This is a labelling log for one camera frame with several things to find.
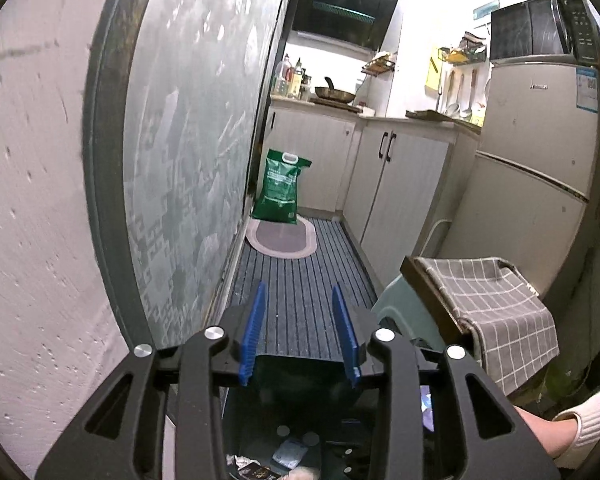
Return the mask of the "oval pink floor mat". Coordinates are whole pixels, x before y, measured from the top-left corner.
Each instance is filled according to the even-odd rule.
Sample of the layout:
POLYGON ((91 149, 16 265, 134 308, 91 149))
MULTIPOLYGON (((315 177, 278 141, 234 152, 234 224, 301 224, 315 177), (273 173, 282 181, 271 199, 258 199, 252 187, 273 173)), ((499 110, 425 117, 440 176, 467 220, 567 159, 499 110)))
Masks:
POLYGON ((246 237, 254 250, 272 258, 303 259, 317 250, 315 226, 301 216, 296 223, 250 219, 246 237))

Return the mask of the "white slipper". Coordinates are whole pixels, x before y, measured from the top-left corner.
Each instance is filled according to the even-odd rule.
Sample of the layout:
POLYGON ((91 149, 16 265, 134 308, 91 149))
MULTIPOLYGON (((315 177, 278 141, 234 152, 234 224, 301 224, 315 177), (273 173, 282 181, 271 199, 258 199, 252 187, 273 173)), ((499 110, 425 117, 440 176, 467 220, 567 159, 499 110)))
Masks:
POLYGON ((582 404, 558 414, 554 422, 568 419, 574 419, 577 423, 576 436, 565 452, 554 459, 554 463, 558 468, 576 470, 600 440, 600 391, 593 393, 582 404))

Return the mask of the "teal plastic stool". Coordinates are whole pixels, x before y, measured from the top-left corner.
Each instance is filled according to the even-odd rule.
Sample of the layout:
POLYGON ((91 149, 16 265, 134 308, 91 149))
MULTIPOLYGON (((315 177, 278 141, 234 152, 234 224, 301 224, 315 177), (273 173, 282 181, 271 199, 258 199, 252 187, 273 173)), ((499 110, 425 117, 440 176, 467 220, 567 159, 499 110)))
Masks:
POLYGON ((378 321, 390 318, 405 338, 421 339, 437 351, 445 348, 437 323, 402 274, 387 285, 372 311, 378 321))

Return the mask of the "frying pan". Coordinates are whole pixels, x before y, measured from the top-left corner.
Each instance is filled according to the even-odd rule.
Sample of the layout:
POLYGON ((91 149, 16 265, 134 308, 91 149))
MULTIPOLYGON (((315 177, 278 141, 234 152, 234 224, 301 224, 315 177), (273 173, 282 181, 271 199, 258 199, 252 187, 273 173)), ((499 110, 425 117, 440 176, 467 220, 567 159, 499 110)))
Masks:
POLYGON ((324 100, 334 101, 341 104, 349 105, 355 99, 355 94, 344 90, 337 89, 329 76, 325 77, 326 84, 323 87, 315 87, 315 95, 324 100))

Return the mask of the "striped blue floor runner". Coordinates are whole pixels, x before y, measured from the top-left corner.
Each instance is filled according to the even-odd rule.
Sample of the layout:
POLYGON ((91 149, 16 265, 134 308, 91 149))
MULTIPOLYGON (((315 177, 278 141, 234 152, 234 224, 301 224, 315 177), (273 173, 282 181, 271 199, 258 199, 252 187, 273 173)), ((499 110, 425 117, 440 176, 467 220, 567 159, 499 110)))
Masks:
POLYGON ((366 267, 340 219, 313 218, 316 252, 297 260, 260 254, 245 244, 230 293, 230 305, 248 299, 260 282, 268 310, 257 354, 339 361, 340 345, 332 316, 332 289, 339 285, 348 304, 369 309, 377 294, 366 267))

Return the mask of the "condiment bottles group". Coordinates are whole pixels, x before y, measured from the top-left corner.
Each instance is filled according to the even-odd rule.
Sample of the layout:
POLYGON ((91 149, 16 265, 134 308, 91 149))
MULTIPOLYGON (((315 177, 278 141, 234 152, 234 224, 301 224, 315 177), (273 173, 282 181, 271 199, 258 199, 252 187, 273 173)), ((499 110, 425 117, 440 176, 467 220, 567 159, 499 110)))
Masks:
POLYGON ((311 94, 311 77, 306 73, 301 60, 291 63, 288 54, 277 64, 274 70, 272 96, 307 101, 311 94))

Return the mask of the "blue white tissue pack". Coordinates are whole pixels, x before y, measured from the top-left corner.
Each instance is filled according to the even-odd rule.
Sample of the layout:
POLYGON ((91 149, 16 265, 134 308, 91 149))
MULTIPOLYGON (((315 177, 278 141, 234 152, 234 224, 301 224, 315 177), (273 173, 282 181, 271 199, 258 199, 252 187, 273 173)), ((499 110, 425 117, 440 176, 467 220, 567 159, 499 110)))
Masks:
POLYGON ((286 439, 272 455, 272 461, 286 469, 294 469, 306 457, 309 448, 301 441, 286 439))

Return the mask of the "white kitchen cabinet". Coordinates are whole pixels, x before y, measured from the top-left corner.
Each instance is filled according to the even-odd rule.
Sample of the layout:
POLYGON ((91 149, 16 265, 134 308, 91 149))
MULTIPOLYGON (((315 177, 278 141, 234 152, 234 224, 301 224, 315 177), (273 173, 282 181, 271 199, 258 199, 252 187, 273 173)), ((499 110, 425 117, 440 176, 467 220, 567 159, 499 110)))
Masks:
POLYGON ((305 216, 342 221, 376 292, 407 256, 437 255, 474 163, 479 136, 453 119, 365 117, 274 98, 262 150, 312 162, 299 179, 305 216))

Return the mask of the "green rice bag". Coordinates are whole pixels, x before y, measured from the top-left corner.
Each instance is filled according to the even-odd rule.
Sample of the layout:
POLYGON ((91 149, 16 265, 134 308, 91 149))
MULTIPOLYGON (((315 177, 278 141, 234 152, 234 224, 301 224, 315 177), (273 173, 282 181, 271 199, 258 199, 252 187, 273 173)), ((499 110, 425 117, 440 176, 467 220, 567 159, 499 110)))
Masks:
POLYGON ((261 192, 252 218, 286 224, 297 223, 298 179, 310 168, 309 159, 270 148, 265 159, 261 192))

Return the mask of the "black range hood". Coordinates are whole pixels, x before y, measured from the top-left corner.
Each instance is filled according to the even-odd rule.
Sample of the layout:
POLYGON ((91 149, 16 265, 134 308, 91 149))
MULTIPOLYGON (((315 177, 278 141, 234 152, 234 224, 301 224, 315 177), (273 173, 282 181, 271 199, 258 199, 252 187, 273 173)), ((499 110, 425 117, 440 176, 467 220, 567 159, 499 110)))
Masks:
POLYGON ((378 51, 399 0, 298 0, 292 29, 378 51))

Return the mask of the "black microwave oven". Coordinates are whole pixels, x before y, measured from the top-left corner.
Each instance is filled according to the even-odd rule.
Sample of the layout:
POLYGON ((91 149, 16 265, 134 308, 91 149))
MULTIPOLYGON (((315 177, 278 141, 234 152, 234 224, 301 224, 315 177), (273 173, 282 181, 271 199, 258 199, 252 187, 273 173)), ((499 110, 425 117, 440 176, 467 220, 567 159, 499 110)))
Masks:
POLYGON ((583 0, 527 0, 491 13, 492 63, 514 58, 563 58, 594 65, 594 27, 583 0))

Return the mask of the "grey checked tablecloth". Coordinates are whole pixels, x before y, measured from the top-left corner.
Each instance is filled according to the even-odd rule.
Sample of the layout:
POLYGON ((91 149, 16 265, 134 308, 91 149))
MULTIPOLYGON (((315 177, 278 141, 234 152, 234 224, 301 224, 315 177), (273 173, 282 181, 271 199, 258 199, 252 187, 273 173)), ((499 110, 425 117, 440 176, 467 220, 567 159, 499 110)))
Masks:
POLYGON ((430 279, 452 319, 471 334, 476 361, 505 394, 559 356, 553 315, 510 262, 417 257, 415 266, 430 279))

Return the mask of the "wooden cutting board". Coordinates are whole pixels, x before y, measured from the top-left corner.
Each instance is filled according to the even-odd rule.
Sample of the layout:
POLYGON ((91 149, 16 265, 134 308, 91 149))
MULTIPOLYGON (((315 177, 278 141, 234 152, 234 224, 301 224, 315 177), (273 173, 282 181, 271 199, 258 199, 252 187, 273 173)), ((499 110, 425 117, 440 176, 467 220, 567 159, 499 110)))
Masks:
POLYGON ((416 110, 416 112, 410 112, 407 110, 405 112, 405 117, 410 119, 424 120, 425 122, 452 122, 455 125, 460 125, 463 128, 468 129, 469 131, 480 134, 481 127, 473 124, 472 122, 468 122, 465 119, 450 117, 449 115, 440 114, 435 110, 416 110))

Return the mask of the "black snack bag box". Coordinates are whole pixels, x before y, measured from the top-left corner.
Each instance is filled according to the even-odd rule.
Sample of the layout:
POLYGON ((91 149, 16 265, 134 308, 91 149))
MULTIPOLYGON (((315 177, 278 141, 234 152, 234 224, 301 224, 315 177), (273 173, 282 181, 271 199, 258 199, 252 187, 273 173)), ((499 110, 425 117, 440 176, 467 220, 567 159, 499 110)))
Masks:
POLYGON ((280 475, 256 462, 245 464, 232 472, 233 479, 239 480, 278 480, 280 475))

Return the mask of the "dark teal trash bin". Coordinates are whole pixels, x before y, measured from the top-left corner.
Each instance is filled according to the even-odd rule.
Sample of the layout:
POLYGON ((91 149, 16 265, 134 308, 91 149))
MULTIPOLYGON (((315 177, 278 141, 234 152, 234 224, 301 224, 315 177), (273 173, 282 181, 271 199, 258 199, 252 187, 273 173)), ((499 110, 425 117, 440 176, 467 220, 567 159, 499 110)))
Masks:
POLYGON ((377 388, 352 388, 343 362, 296 356, 257 356, 246 386, 214 373, 219 434, 214 439, 221 479, 256 462, 280 478, 304 468, 317 479, 434 479, 438 439, 422 410, 419 353, 411 344, 368 348, 377 388), (309 452, 286 469, 272 455, 286 439, 309 452))

